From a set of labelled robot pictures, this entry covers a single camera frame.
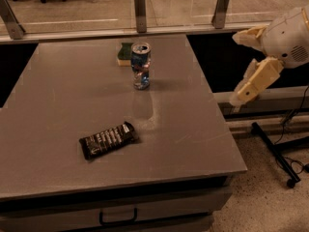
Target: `black drawer handle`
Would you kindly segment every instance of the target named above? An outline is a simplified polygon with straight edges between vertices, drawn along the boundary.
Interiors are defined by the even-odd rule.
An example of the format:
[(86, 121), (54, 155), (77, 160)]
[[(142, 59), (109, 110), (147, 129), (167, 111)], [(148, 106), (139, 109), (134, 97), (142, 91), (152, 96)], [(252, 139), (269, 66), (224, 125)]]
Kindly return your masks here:
[(120, 226), (120, 225), (126, 225), (126, 224), (129, 224), (129, 223), (133, 223), (135, 222), (137, 219), (137, 208), (134, 208), (134, 216), (133, 218), (131, 219), (128, 219), (128, 220), (120, 220), (120, 221), (103, 221), (103, 212), (100, 212), (99, 213), (99, 216), (98, 216), (98, 220), (99, 220), (99, 223), (100, 225), (102, 226)]

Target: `blue and silver can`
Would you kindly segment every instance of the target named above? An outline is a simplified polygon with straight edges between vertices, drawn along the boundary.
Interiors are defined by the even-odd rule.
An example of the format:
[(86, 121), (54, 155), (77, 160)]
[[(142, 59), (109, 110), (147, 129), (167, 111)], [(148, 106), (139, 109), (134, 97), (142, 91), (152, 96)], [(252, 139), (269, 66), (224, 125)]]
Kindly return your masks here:
[(135, 89), (143, 90), (150, 84), (151, 46), (148, 43), (134, 43), (131, 49), (131, 66), (134, 72), (133, 85)]

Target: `sponge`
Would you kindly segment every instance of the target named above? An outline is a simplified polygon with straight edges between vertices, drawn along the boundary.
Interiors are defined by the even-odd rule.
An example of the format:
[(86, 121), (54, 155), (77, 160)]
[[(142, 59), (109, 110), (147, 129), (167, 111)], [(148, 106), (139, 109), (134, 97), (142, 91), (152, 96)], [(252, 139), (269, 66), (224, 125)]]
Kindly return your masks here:
[(122, 43), (118, 52), (117, 61), (119, 66), (131, 66), (131, 47), (133, 43)]

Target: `black snack bar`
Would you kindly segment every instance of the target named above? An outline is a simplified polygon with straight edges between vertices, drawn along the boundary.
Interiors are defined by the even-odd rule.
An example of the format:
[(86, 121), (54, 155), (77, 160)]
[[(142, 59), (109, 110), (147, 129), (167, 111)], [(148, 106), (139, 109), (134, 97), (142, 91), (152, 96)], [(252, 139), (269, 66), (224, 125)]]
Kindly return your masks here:
[(119, 149), (129, 142), (138, 139), (138, 135), (132, 124), (124, 122), (118, 127), (104, 130), (96, 134), (80, 138), (86, 160), (102, 156), (108, 152)]

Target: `robotic arm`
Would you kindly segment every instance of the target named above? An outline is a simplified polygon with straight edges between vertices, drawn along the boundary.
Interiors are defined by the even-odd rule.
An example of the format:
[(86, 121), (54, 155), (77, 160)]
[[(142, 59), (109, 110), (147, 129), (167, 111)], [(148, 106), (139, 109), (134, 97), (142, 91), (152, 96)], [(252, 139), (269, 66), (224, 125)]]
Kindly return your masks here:
[(275, 82), (284, 68), (293, 69), (309, 63), (309, 5), (295, 8), (274, 19), (269, 26), (237, 32), (237, 44), (262, 51), (267, 57), (249, 64), (243, 80), (230, 97), (230, 104), (241, 106), (254, 100)]

